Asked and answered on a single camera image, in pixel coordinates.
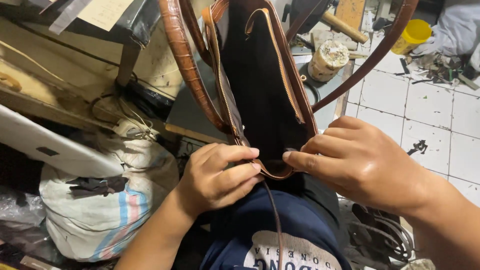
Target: hand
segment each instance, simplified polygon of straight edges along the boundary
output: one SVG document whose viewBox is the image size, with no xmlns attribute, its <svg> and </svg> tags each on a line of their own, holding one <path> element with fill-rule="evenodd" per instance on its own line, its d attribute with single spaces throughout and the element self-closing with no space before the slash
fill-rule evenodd
<svg viewBox="0 0 480 270">
<path fill-rule="evenodd" d="M 245 146 L 209 144 L 194 152 L 175 188 L 191 216 L 231 205 L 245 197 L 264 177 L 260 165 L 245 163 L 224 170 L 229 162 L 252 160 L 259 150 Z"/>
<path fill-rule="evenodd" d="M 435 196 L 429 187 L 442 181 L 378 128 L 348 116 L 283 158 L 344 197 L 398 215 L 425 206 Z"/>
</svg>

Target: right hand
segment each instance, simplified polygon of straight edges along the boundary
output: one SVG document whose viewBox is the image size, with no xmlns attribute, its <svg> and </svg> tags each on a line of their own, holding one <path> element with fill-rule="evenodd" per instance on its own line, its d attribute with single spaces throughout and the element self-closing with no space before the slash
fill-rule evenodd
<svg viewBox="0 0 480 270">
<path fill-rule="evenodd" d="M 426 206 L 435 196 L 429 188 L 442 179 L 378 128 L 348 116 L 333 121 L 300 152 L 284 153 L 284 161 L 344 197 L 398 215 Z"/>
</svg>

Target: yellow container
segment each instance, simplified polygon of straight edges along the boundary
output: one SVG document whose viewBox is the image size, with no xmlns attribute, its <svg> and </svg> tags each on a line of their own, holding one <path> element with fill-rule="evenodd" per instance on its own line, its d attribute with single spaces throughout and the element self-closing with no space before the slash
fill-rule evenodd
<svg viewBox="0 0 480 270">
<path fill-rule="evenodd" d="M 402 35 L 390 49 L 393 53 L 404 55 L 427 41 L 432 35 L 432 29 L 424 20 L 411 20 L 402 32 Z"/>
</svg>

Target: gold zipper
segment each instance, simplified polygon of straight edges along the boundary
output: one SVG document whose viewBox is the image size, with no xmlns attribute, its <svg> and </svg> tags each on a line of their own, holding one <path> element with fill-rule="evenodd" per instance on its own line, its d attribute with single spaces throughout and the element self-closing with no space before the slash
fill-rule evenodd
<svg viewBox="0 0 480 270">
<path fill-rule="evenodd" d="M 283 86 L 285 88 L 285 91 L 287 92 L 287 96 L 288 96 L 288 99 L 290 100 L 290 105 L 292 106 L 293 110 L 295 111 L 295 117 L 300 120 L 300 115 L 297 111 L 297 108 L 295 107 L 294 103 L 293 103 L 293 99 L 292 99 L 292 96 L 290 94 L 290 91 L 288 90 L 287 88 L 287 79 L 285 78 L 285 69 L 283 67 L 283 64 L 282 64 L 282 59 L 281 59 L 281 55 L 280 55 L 280 51 L 278 50 L 278 46 L 276 45 L 276 42 L 275 42 L 275 36 L 273 34 L 273 30 L 272 30 L 272 25 L 270 23 L 270 18 L 269 18 L 269 15 L 268 15 L 268 10 L 267 9 L 257 9 L 255 10 L 251 15 L 250 17 L 248 18 L 248 21 L 247 21 L 247 24 L 245 26 L 245 34 L 249 35 L 251 32 L 252 32 L 252 28 L 253 28 L 253 21 L 252 20 L 252 17 L 253 15 L 257 12 L 257 11 L 261 11 L 264 13 L 265 15 L 265 18 L 267 20 L 267 25 L 268 25 L 268 31 L 270 32 L 270 37 L 272 39 L 272 43 L 273 43 L 273 46 L 275 48 L 275 52 L 276 52 L 276 56 L 278 58 L 278 64 L 280 65 L 280 73 L 282 75 L 282 81 L 283 81 Z"/>
<path fill-rule="evenodd" d="M 210 18 L 212 18 L 212 9 L 208 9 L 208 12 L 210 13 Z M 219 49 L 219 45 L 218 45 L 218 39 L 217 39 L 217 36 L 216 36 L 216 29 L 215 29 L 215 23 L 213 21 L 213 18 L 212 20 L 210 20 L 210 25 L 211 25 L 211 29 L 212 29 L 212 32 L 213 32 L 213 35 L 214 35 L 214 39 L 215 39 L 215 53 L 217 55 L 217 59 L 216 59 L 216 62 L 217 62 L 217 77 L 218 77 L 218 84 L 220 86 L 220 92 L 222 92 L 222 96 L 223 96 L 223 100 L 225 101 L 225 106 L 227 107 L 227 113 L 228 113 L 228 117 L 230 118 L 230 123 L 232 123 L 232 128 L 233 128 L 233 132 L 236 134 L 237 133 L 237 128 L 235 127 L 235 123 L 233 122 L 233 119 L 232 119 L 232 115 L 230 113 L 230 108 L 228 107 L 228 101 L 227 101 L 227 97 L 225 96 L 225 92 L 223 90 L 223 87 L 222 87 L 222 70 L 220 69 L 220 49 Z"/>
</svg>

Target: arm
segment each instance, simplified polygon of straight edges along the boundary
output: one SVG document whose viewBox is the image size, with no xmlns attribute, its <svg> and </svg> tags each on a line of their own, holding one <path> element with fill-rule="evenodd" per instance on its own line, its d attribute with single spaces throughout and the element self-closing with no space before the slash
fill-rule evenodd
<svg viewBox="0 0 480 270">
<path fill-rule="evenodd" d="M 258 164 L 228 170 L 229 162 L 258 157 L 255 148 L 210 144 L 193 153 L 180 183 L 143 225 L 115 270 L 169 270 L 197 216 L 235 203 L 263 180 Z"/>
<path fill-rule="evenodd" d="M 437 268 L 480 269 L 480 208 L 374 126 L 341 117 L 284 161 L 347 198 L 405 217 Z"/>
</svg>

